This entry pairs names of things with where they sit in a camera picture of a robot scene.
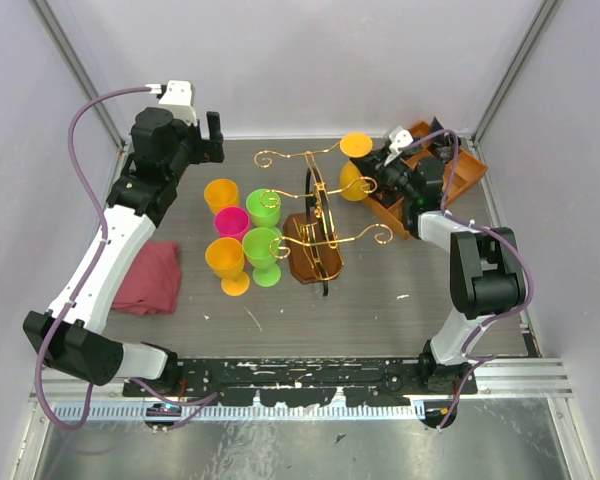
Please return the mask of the orange wine glass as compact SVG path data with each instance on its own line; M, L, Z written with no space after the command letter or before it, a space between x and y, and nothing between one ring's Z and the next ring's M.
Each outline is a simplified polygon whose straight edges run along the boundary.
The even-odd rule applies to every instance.
M217 214L227 207L240 205L239 188L230 179L219 178L211 181L205 187L203 195L213 214Z
M214 240L205 251L205 261L221 279L221 289L229 296L241 296L250 286L245 272L245 254L242 244L232 237Z
M348 201L362 201L369 195L371 184L363 179L363 175L353 163L353 159L359 159L369 154L373 147L373 141L365 133L353 132L340 140L339 147L348 158L340 172L340 195Z

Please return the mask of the green wine glass back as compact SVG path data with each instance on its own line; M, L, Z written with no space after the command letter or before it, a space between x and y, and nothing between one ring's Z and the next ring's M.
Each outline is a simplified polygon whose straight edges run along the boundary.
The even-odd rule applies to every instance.
M281 199L275 191L266 188L254 190L247 196L245 206L254 227L278 226Z

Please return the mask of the green wine glass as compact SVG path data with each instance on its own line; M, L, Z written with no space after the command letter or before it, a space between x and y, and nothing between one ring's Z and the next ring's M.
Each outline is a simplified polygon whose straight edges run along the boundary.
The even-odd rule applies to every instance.
M281 199L275 191L266 188L254 190L247 196L245 206L254 227L278 226Z
M276 232L267 227L256 227L245 234L242 247L248 262L253 267L253 280L263 288L276 285L281 278L278 258L279 239Z

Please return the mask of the gold wire glass rack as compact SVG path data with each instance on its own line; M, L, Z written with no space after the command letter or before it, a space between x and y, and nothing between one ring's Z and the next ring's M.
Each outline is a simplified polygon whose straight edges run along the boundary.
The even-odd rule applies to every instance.
M311 281L322 286L324 297L329 295L329 282L336 279L342 271L341 268L337 268L335 272L330 273L326 264L328 258L342 259L339 250L340 245L356 241L373 229L379 230L374 235L374 240L380 245L386 245L394 238L392 229L384 223L372 223L355 236L341 238L338 235L333 209L330 206L330 198L340 194L340 189L332 190L328 188L324 175L316 161L318 155L327 154L336 148L340 148L339 142L326 149L307 150L299 154L307 165L305 192L303 194L269 189L275 191L279 196L302 199L305 202L305 212L301 214L304 221L295 224L294 234L284 233L278 236L278 253L272 252L272 254L280 260L287 259L290 265L294 266L293 249L300 249L308 262ZM376 180L366 176L363 176L363 179L371 184L369 195L374 193L377 189Z

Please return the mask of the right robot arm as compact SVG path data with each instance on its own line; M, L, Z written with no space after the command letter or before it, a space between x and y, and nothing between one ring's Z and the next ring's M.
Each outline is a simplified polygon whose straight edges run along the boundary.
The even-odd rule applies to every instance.
M388 164L387 156L376 150L352 163L381 190L402 196L401 222L412 237L449 254L452 310L425 343L416 368L422 388L439 394L466 375L471 352L489 326L526 306L531 281L511 229L461 221L444 209L441 159L424 156L410 168L400 159Z

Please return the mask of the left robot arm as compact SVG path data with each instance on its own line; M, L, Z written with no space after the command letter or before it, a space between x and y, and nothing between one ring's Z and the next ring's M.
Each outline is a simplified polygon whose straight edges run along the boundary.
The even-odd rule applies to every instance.
M206 114L209 135L165 108L148 107L131 129L133 150L103 210L106 231L96 235L67 286L43 313L27 314L23 330L45 367L89 384L140 378L158 396L174 393L181 368L175 352L129 344L102 332L133 260L177 198L188 166L224 160L220 115Z

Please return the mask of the pink wine glass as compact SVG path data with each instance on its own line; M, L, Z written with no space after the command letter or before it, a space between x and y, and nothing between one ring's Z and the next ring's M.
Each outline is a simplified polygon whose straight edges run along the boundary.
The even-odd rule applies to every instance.
M241 242L251 228L251 220L242 207L229 206L215 215L214 227L220 237L230 237Z

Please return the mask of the green wine glass front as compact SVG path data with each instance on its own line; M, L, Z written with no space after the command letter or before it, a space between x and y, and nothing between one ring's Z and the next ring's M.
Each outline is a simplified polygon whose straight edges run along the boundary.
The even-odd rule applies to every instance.
M253 267L253 280L263 288L276 285L281 278L278 258L279 239L276 232L267 227L256 227L245 234L242 247L248 262Z

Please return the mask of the orange wine glass front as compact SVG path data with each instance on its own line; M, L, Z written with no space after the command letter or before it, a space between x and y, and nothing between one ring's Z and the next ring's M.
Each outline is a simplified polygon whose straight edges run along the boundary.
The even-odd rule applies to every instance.
M205 251L205 261L221 279L221 289L229 296L241 296L250 286L245 272L245 254L242 244L232 237L214 240Z

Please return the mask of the black folded item in tray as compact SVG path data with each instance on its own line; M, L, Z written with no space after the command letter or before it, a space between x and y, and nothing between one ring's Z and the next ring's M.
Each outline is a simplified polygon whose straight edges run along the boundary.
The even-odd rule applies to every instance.
M434 134L442 131L443 129L444 127L440 121L436 117L433 117L429 126L429 134ZM454 145L454 136L450 133L442 133L431 139L428 150L438 160L441 160L444 164L447 164L451 162L454 157Z

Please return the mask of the wooden compartment tray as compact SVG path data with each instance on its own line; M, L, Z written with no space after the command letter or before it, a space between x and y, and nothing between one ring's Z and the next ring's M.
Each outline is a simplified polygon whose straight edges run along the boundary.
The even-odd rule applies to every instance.
M487 172L484 163L462 148L454 148L454 157L447 164L434 157L428 150L431 139L448 132L443 129L429 134L431 121L429 123L420 121L408 129L414 142L403 151L422 150L416 157L407 161L407 165L415 169L412 184L417 190L417 196L407 198L398 195L378 198L372 193L363 200L363 204L402 239L415 235L418 214L437 210L441 203L450 206L476 185Z

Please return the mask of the red folded cloth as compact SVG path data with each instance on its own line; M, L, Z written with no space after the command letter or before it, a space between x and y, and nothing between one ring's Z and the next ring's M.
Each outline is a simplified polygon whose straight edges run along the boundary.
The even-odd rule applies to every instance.
M177 308L181 282L179 245L148 241L133 260L111 308L139 316L171 315Z

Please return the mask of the black mounting base plate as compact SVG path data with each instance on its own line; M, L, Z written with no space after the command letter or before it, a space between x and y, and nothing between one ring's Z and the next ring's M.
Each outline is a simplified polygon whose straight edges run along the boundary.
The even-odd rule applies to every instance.
M326 406L338 395L350 408L407 406L417 395L454 395L470 364L437 365L423 355L362 358L197 358L176 363L178 374L164 396L202 399L223 406L289 408Z

